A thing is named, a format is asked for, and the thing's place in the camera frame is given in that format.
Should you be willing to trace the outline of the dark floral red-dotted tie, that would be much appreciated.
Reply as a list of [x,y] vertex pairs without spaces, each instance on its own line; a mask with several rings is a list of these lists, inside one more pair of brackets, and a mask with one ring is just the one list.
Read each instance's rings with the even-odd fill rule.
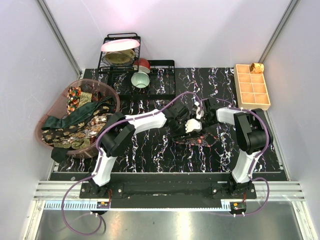
[[211,147],[217,142],[218,138],[211,133],[190,134],[187,142],[175,142],[180,145],[190,145],[198,147]]

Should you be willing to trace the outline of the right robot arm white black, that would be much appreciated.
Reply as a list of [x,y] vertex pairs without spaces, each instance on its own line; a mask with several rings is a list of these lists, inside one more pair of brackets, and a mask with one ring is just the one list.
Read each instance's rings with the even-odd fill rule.
[[252,180],[256,162],[273,143],[273,134],[264,110],[217,106],[212,98],[203,99],[201,103],[204,105],[203,120],[206,125],[211,127],[221,123],[235,127],[236,142],[240,150],[231,172],[233,182],[227,185],[227,192],[230,197],[239,198],[245,192],[243,184]]

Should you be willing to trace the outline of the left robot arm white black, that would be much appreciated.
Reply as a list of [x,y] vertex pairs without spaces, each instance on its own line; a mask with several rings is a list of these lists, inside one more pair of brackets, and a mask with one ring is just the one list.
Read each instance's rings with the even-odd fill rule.
[[189,113],[189,109],[180,103],[137,115],[116,112],[102,128],[96,140],[98,160],[92,173],[94,183],[90,192],[97,198],[103,198],[108,193],[107,184],[111,179],[115,161],[124,154],[134,135],[168,127],[175,135],[181,136],[185,133],[185,122]]

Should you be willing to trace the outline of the wooden compartment box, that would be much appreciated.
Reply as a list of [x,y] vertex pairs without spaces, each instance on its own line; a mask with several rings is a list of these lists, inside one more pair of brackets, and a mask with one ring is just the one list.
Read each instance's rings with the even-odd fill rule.
[[251,64],[236,64],[234,79],[239,108],[267,111],[271,106],[267,85],[262,74],[251,74]]

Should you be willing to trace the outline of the rolled beige tie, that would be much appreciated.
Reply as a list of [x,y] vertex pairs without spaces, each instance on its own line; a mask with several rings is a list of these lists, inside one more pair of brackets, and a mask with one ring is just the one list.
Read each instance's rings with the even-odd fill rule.
[[262,63],[252,63],[249,66],[249,70],[251,74],[263,74],[264,73],[264,65]]

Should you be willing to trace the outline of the pale green ceramic bowl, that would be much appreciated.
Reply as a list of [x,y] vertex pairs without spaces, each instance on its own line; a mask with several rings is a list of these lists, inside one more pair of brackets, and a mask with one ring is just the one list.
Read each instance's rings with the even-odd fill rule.
[[149,75],[143,71],[135,72],[131,77],[131,83],[136,88],[146,88],[150,84]]

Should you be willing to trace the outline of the red bowl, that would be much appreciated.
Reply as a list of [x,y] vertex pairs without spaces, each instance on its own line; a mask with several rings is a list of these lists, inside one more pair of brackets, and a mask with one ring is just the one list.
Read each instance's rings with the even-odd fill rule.
[[139,72],[145,72],[149,74],[151,72],[151,65],[145,58],[140,58],[133,63],[133,68]]

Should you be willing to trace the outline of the olive yellow plate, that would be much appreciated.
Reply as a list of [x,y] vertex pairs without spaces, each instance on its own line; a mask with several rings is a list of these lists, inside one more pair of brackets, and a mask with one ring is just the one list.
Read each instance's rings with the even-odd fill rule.
[[107,52],[102,61],[105,64],[125,66],[131,64],[135,59],[136,53],[133,49],[122,51]]

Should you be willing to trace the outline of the olive gold patterned tie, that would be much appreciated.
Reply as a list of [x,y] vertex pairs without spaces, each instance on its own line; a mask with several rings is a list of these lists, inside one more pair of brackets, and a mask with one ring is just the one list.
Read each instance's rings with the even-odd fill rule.
[[83,105],[91,102],[92,102],[92,93],[82,92],[80,95],[78,107],[82,107]]

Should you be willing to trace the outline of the pink plate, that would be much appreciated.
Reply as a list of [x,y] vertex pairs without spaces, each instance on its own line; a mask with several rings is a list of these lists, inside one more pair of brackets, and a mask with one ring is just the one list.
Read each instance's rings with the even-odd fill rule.
[[119,52],[129,49],[134,49],[136,47],[140,46],[140,42],[136,39],[118,39],[118,40],[112,40],[104,43],[100,50],[102,52]]

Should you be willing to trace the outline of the brown translucent plastic basin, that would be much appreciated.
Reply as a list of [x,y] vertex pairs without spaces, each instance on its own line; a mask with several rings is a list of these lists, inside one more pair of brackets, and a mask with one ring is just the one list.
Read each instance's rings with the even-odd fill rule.
[[[117,92],[109,85],[97,80],[85,79],[85,78],[71,83],[57,98],[57,100],[49,109],[49,111],[44,114],[44,116],[38,122],[35,129],[36,140],[39,143],[43,144],[44,146],[48,147],[51,151],[53,150],[53,147],[45,144],[42,141],[42,127],[49,116],[53,116],[58,119],[64,119],[69,115],[67,113],[67,100],[68,100],[69,87],[79,87],[81,88],[81,93],[82,92],[92,93],[91,102],[99,102],[106,97],[112,97],[116,102],[115,113],[120,110],[120,98]],[[67,156],[75,157],[77,159],[80,159],[80,158],[87,159],[87,158],[93,158],[97,156],[99,152],[96,148],[96,140],[93,144],[91,144],[87,148],[83,148],[80,150],[69,150],[67,152]]]

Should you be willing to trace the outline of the colourful cartoon pattern tie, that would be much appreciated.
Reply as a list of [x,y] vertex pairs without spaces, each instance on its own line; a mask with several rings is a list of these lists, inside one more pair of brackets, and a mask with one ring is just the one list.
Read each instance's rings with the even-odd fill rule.
[[70,115],[74,112],[79,104],[81,98],[81,88],[70,86],[67,91],[67,113]]

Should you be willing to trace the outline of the dark green tie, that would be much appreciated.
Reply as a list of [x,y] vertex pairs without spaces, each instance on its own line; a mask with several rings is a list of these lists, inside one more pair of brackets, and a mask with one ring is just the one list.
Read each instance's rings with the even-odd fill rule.
[[[79,123],[81,120],[84,120],[87,117],[89,117],[91,114],[93,114],[93,112],[97,110],[99,106],[104,104],[114,106],[114,109],[116,110],[116,101],[114,100],[113,97],[108,96],[97,102],[86,103],[85,105],[77,108],[74,112],[66,116],[64,119],[59,119],[54,116],[49,116],[45,121],[45,123],[43,124],[41,130],[43,132],[44,130],[48,130],[50,128],[59,129],[64,127],[69,127],[72,124]],[[51,158],[54,161],[60,163],[66,158],[68,151],[74,151],[74,150],[53,147],[51,151]]]

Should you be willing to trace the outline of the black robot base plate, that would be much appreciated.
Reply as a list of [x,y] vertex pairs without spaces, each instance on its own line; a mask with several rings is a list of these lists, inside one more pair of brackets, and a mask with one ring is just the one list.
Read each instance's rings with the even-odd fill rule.
[[229,173],[111,173],[110,182],[98,187],[92,180],[80,187],[82,199],[111,198],[120,209],[208,209],[221,207],[221,200],[255,200],[252,183],[229,193]]

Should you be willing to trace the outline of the aluminium frame rail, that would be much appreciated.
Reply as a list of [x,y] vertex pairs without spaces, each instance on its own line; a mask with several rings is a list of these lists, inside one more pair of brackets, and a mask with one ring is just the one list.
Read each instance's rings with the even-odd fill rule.
[[[243,195],[235,193],[227,194],[225,182],[191,182],[191,181],[163,181],[163,182],[113,182],[102,189],[102,193],[93,193],[87,181],[77,183],[76,181],[40,181],[37,185],[35,200],[61,200],[65,194],[68,199],[105,199],[107,190],[112,191],[113,199],[142,196],[171,196],[187,195],[213,197],[221,199],[241,199]],[[245,191],[248,200],[264,200],[269,196],[271,201],[303,201],[304,194],[301,186],[296,181],[255,181]]]

